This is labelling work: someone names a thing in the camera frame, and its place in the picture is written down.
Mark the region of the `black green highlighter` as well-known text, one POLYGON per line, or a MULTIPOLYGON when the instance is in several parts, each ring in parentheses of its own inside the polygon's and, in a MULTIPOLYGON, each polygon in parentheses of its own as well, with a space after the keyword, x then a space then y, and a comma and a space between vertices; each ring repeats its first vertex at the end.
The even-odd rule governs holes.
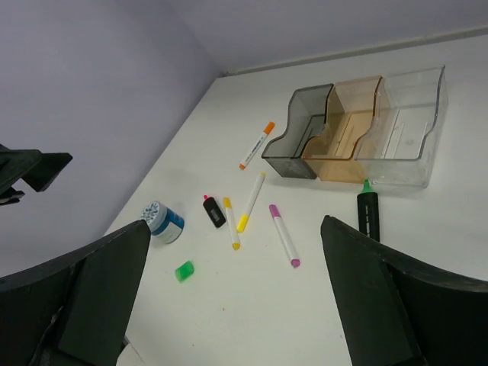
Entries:
POLYGON ((380 214, 378 194, 368 179, 364 180, 363 189, 357 195, 358 229, 371 239, 380 242, 380 214))

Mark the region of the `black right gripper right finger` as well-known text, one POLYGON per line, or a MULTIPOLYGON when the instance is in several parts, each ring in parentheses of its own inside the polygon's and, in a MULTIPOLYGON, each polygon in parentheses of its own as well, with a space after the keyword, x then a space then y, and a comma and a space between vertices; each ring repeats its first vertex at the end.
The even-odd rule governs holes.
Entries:
POLYGON ((487 282, 429 265, 335 217, 323 252, 353 365, 485 365, 487 282))

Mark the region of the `purple-capped white marker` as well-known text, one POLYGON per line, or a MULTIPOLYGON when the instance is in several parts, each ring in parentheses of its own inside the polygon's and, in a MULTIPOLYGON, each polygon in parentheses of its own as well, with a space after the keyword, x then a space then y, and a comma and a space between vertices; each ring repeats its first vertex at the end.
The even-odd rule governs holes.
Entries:
POLYGON ((290 262, 293 268, 298 268, 300 266, 300 256, 298 255, 298 252, 290 237, 287 227, 284 224, 284 221, 281 217, 278 207, 274 204, 270 204, 269 210, 270 210, 271 217, 273 218, 275 227, 278 231, 278 235, 280 236, 281 243, 287 254, 288 261, 290 262))

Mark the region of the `blue-lidded round jar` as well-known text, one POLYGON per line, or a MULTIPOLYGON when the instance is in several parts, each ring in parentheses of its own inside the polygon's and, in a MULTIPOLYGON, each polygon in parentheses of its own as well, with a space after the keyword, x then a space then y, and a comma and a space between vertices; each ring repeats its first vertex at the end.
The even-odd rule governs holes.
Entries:
POLYGON ((146 221, 152 236, 159 238, 165 244, 174 242, 185 226, 181 216, 158 201, 145 206, 140 219, 146 221))

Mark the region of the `short yellow-capped white marker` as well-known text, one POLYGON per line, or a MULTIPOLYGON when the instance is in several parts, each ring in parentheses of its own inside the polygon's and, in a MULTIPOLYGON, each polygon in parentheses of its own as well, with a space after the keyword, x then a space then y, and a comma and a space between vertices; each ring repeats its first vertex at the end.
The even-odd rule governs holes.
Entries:
POLYGON ((236 228, 236 222, 235 222, 235 217, 233 214, 233 208, 231 201, 228 197, 223 198, 223 205, 226 211, 226 220, 228 222, 228 227, 230 230, 230 237, 231 237, 231 243, 232 243, 232 248, 234 251, 237 251, 240 249, 240 241, 239 241, 239 236, 237 233, 237 228, 236 228))

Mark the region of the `long yellow-capped white marker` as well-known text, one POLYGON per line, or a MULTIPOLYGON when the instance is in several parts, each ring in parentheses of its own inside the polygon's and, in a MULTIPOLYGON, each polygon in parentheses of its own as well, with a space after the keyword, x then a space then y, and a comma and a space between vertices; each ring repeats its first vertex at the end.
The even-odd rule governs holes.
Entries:
POLYGON ((259 176, 257 177, 257 179, 255 180, 254 185, 252 186, 252 190, 249 194, 249 198, 247 200, 245 209, 242 212, 241 217, 240 217, 239 222, 238 222, 238 225, 237 225, 237 231, 239 233, 244 232, 244 230, 247 226, 247 223, 249 222, 249 218, 251 216, 252 209, 255 205, 255 202, 258 198, 259 192, 260 192, 262 185, 264 183, 265 176, 266 176, 266 174, 264 172, 261 172, 259 174, 259 176))

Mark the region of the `orange-capped white marker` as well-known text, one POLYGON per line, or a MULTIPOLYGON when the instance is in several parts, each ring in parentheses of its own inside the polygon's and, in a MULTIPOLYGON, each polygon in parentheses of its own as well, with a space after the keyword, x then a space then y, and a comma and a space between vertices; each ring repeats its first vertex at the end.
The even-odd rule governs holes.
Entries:
POLYGON ((252 144, 251 149, 246 153, 244 158, 241 160, 239 163, 239 169, 244 170, 247 165, 250 163, 252 158, 255 156, 255 154, 258 152, 262 144, 266 141, 267 137, 273 131, 275 127, 275 123, 273 121, 270 121, 267 126, 264 128, 264 130, 261 132, 259 135, 258 139, 252 144))

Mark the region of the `green highlighter cap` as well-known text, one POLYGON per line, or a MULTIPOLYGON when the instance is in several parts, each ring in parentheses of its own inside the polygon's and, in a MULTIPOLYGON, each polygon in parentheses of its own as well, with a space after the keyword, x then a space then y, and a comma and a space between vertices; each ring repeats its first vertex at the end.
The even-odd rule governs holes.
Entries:
POLYGON ((194 274, 194 263, 191 260, 186 261, 175 269, 175 277, 179 283, 189 279, 194 274))

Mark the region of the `smoky grey plastic bin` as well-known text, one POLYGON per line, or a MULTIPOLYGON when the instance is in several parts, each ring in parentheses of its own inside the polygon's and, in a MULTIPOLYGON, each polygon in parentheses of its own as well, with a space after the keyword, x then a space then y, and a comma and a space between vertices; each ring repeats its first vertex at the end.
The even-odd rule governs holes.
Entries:
POLYGON ((332 88, 332 84, 316 85, 297 89, 292 94, 285 131, 271 140, 262 152, 262 158, 282 178, 317 178, 302 154, 306 144, 324 131, 326 102, 332 88))

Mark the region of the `clear plastic bin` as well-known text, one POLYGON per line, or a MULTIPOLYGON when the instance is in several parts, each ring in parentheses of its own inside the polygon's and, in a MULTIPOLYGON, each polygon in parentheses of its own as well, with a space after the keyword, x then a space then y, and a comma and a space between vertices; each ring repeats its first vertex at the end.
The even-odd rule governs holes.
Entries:
POLYGON ((386 75, 355 161, 373 185, 429 185, 448 109, 445 66, 386 75))

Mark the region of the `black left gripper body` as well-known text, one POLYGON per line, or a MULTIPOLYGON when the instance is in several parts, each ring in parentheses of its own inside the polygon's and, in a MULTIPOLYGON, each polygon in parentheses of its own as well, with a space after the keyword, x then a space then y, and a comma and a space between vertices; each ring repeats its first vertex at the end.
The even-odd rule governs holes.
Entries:
POLYGON ((1 145, 1 205, 20 202, 24 192, 13 188, 18 180, 22 179, 36 192, 45 191, 71 161, 67 152, 44 153, 1 145))

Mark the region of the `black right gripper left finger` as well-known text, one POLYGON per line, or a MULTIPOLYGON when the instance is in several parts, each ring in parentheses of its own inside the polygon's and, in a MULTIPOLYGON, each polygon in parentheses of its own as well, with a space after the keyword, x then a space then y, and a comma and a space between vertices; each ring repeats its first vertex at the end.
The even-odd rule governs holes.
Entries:
POLYGON ((1 279, 3 365, 114 365, 151 232, 143 220, 1 279))

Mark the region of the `black pink highlighter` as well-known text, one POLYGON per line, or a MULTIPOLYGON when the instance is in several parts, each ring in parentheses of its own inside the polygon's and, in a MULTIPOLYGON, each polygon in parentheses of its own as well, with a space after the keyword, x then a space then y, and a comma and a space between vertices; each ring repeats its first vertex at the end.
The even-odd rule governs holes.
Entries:
POLYGON ((216 228, 221 228, 221 226, 226 222, 226 218, 215 198, 204 195, 203 207, 213 225, 216 228))

